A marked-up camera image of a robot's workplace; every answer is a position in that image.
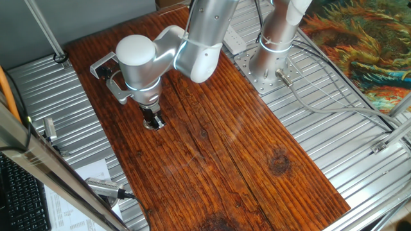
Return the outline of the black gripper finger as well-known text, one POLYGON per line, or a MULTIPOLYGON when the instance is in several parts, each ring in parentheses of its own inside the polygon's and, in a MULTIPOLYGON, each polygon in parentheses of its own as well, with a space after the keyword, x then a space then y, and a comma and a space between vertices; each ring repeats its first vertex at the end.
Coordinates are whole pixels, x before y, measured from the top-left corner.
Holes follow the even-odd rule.
POLYGON ((155 130, 159 130, 166 125, 166 122, 163 120, 162 115, 160 114, 153 115, 152 123, 153 123, 153 128, 155 130))

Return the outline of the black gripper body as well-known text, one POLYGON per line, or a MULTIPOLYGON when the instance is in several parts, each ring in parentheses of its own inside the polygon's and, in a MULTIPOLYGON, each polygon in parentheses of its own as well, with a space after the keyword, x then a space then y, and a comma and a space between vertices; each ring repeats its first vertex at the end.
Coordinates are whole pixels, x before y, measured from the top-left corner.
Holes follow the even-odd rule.
POLYGON ((151 105, 140 104, 139 106, 140 106, 140 109, 143 113, 144 120, 148 124, 153 124, 152 120, 153 120, 153 115, 154 114, 160 114, 161 115, 161 108, 160 108, 158 102, 153 103, 151 105))

